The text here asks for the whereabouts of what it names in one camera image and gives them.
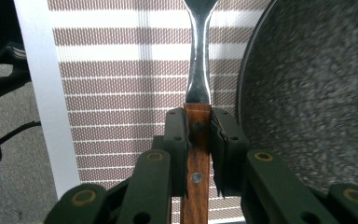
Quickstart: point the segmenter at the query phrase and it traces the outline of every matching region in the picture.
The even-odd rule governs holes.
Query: wooden handle
[[[208,132],[211,106],[185,104],[191,148],[187,161],[188,198],[181,201],[181,224],[208,223],[209,166]]]

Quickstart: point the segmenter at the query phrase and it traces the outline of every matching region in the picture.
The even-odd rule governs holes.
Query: black cable
[[[36,127],[36,126],[42,126],[42,123],[40,121],[38,121],[38,122],[32,121],[32,122],[21,125],[17,129],[15,129],[15,130],[11,131],[10,133],[7,133],[5,136],[1,137],[0,145],[4,144],[7,140],[9,140],[14,135],[21,133],[22,131],[25,131],[27,129]]]

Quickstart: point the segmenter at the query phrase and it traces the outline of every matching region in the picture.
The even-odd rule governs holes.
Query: frying pan
[[[237,117],[305,184],[358,185],[358,1],[273,0],[244,54]]]

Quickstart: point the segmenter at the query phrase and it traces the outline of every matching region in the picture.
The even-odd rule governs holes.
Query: floor
[[[0,65],[0,76],[11,66]],[[31,83],[0,98],[0,137],[39,120]],[[0,223],[42,223],[57,201],[41,127],[20,133],[2,146]]]

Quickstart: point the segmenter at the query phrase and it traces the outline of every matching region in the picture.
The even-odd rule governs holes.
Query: metal bolt
[[[201,182],[202,180],[202,173],[194,173],[191,175],[191,180],[193,181],[193,183],[197,184],[199,182]]]

